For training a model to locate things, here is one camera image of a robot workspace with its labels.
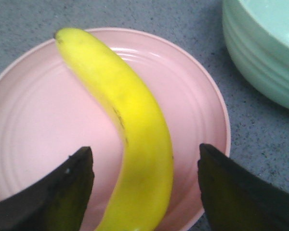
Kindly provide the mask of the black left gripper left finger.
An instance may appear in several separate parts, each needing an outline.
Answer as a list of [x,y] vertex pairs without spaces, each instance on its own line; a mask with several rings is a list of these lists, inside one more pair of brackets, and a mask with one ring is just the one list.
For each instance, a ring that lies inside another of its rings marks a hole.
[[0,202],[0,231],[78,231],[94,181],[90,147]]

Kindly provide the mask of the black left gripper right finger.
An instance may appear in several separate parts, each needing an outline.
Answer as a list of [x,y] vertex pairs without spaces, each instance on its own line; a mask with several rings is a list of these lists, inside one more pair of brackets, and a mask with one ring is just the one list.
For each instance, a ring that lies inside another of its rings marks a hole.
[[213,231],[289,231],[289,193],[261,180],[211,144],[201,144],[198,182]]

